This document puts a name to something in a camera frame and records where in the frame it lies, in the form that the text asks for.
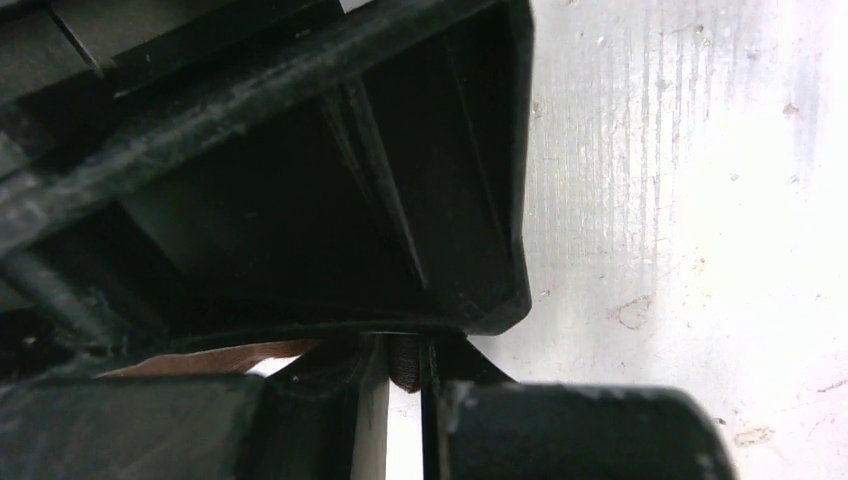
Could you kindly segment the brown striped sock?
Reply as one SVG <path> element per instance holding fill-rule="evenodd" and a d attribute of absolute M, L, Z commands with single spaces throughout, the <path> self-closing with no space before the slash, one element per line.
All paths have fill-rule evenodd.
<path fill-rule="evenodd" d="M 387 334 L 388 372 L 391 381 L 407 393 L 421 389 L 420 338 L 411 334 Z M 269 359 L 295 359 L 328 339 L 297 339 L 243 344 L 186 354 L 163 354 L 137 364 L 105 372 L 105 377 L 175 376 L 254 373 Z"/>

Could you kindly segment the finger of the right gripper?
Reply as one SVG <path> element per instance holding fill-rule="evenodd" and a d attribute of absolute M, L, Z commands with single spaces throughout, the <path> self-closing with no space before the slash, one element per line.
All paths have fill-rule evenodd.
<path fill-rule="evenodd" d="M 526 1 L 5 1 L 1 317 L 93 352 L 496 335 Z"/>

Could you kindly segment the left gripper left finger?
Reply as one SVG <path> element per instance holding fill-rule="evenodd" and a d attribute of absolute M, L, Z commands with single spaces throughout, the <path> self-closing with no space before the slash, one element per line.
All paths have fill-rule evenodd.
<path fill-rule="evenodd" d="M 1 396 L 5 479 L 381 479 L 388 374 L 376 335 L 269 377 L 66 378 Z"/>

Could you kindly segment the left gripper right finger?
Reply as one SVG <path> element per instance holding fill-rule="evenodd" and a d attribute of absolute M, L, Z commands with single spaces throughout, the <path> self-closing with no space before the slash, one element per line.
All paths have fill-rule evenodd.
<path fill-rule="evenodd" d="M 732 479 L 709 415 L 656 386 L 518 382 L 463 337 L 420 345 L 428 479 Z"/>

